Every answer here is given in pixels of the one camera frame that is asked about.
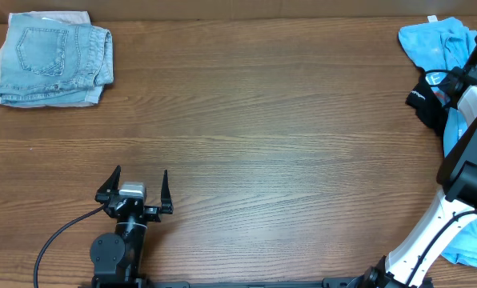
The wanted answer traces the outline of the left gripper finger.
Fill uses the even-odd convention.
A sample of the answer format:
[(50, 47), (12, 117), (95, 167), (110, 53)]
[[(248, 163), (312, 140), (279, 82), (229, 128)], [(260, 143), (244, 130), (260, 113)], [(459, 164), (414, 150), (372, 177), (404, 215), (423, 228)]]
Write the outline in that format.
[(161, 188), (161, 213), (173, 214), (174, 206), (170, 195), (168, 171), (164, 170)]
[(118, 184), (121, 166), (117, 165), (111, 176), (97, 189), (94, 200), (96, 202), (109, 202), (113, 195), (118, 194)]

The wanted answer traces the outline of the light blue printed t-shirt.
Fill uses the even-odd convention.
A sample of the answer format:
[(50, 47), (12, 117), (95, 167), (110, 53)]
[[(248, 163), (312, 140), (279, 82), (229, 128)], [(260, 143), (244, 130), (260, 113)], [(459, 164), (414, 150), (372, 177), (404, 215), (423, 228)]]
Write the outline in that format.
[[(437, 20), (405, 26), (399, 30), (399, 43), (416, 67), (427, 71), (461, 66), (475, 47), (476, 30), (465, 26), (457, 18)], [(448, 154), (463, 136), (467, 124), (462, 115), (453, 114), (446, 122), (443, 153)], [(463, 228), (442, 252), (453, 264), (477, 268), (477, 219)]]

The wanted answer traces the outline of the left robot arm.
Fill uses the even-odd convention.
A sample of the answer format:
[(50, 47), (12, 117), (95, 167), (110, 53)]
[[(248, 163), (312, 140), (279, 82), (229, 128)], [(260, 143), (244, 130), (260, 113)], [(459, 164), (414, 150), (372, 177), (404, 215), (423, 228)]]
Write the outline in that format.
[(115, 231), (98, 236), (90, 247), (94, 264), (93, 287), (152, 287), (140, 273), (142, 250), (150, 222), (160, 222), (164, 214), (172, 214), (174, 206), (168, 184), (168, 173), (162, 177), (161, 203), (146, 204), (146, 186), (141, 182), (119, 183), (121, 167), (95, 194), (102, 210), (116, 221)]

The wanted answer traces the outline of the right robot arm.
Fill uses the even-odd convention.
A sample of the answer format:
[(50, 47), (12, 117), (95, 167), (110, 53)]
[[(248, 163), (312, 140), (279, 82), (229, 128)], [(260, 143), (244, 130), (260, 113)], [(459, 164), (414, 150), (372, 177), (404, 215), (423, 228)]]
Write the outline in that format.
[[(438, 86), (451, 88), (449, 106), (466, 113), (462, 104), (466, 105), (469, 93), (477, 89), (477, 67), (427, 72), (447, 74)], [(428, 108), (445, 109), (424, 74), (415, 88), (418, 87), (428, 90), (429, 95), (417, 94), (423, 90), (413, 90), (406, 104), (415, 108), (421, 120)], [(439, 168), (436, 181), (440, 188), (424, 216), (402, 244), (363, 276), (351, 280), (347, 287), (421, 287), (437, 257), (463, 228), (477, 219), (477, 110), (473, 109), (472, 113), (473, 118), (464, 116), (469, 121), (467, 130)]]

